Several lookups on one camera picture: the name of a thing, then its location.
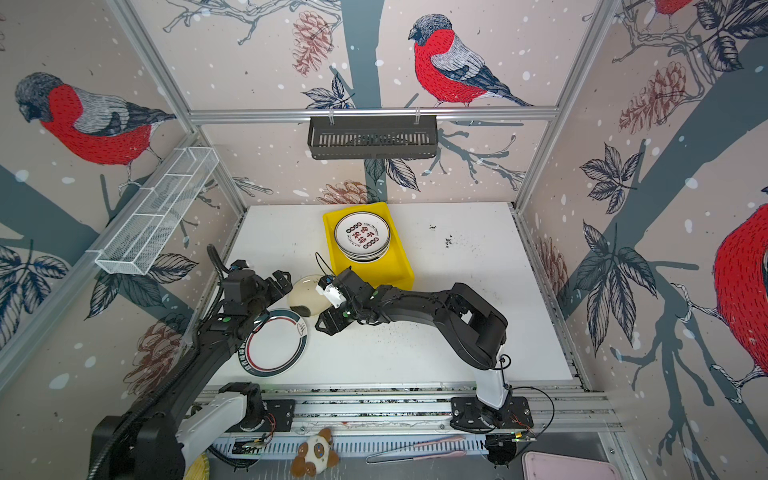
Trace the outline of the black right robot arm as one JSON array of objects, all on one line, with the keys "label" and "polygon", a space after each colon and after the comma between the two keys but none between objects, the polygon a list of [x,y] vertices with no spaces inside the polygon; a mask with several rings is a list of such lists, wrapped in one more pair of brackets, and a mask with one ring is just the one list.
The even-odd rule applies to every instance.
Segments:
[{"label": "black right robot arm", "polygon": [[472,368],[475,378],[474,398],[453,399],[452,429],[470,434],[521,429],[520,440],[534,441],[554,423],[554,399],[530,386],[530,391],[544,395],[551,408],[549,420],[539,432],[534,431],[529,409],[506,382],[511,358],[501,347],[507,340],[508,321],[469,285],[457,282],[448,290],[435,292],[403,290],[389,284],[374,287],[347,268],[338,275],[320,276],[312,290],[329,303],[315,323],[315,329],[328,336],[354,323],[378,327],[407,322],[436,329],[458,358]]}]

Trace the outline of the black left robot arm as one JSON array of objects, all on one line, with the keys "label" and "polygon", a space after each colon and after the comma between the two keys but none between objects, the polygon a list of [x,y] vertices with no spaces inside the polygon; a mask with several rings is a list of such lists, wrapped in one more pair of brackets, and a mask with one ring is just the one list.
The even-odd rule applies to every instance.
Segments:
[{"label": "black left robot arm", "polygon": [[181,479],[195,460],[232,427],[276,430],[256,383],[222,387],[214,401],[189,412],[210,379],[246,343],[259,319],[292,290],[291,275],[257,275],[244,260],[225,266],[207,252],[218,275],[214,304],[193,343],[159,386],[121,416],[107,416],[91,439],[90,479]]}]

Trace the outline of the white plate green rim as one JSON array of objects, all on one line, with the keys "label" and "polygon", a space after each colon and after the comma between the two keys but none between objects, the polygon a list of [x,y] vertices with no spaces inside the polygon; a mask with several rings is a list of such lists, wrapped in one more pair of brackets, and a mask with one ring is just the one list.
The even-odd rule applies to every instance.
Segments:
[{"label": "white plate green rim", "polygon": [[350,250],[346,250],[342,247],[339,247],[339,250],[342,252],[342,254],[350,261],[355,263],[372,263],[376,262],[379,259],[383,258],[389,250],[389,247],[386,246],[384,248],[370,251],[368,253],[359,253],[359,252],[353,252]]},{"label": "white plate green rim", "polygon": [[299,361],[307,343],[308,329],[302,317],[291,310],[273,310],[258,319],[238,349],[238,361],[252,376],[277,376]]}]

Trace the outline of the white plate red Chinese characters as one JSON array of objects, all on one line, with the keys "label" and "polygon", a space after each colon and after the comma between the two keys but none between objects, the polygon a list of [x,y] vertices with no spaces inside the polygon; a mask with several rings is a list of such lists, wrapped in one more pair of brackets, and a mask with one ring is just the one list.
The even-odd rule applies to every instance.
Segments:
[{"label": "white plate red Chinese characters", "polygon": [[389,247],[391,230],[387,221],[371,212],[353,212],[344,216],[334,227],[334,239],[339,247],[368,253]]}]

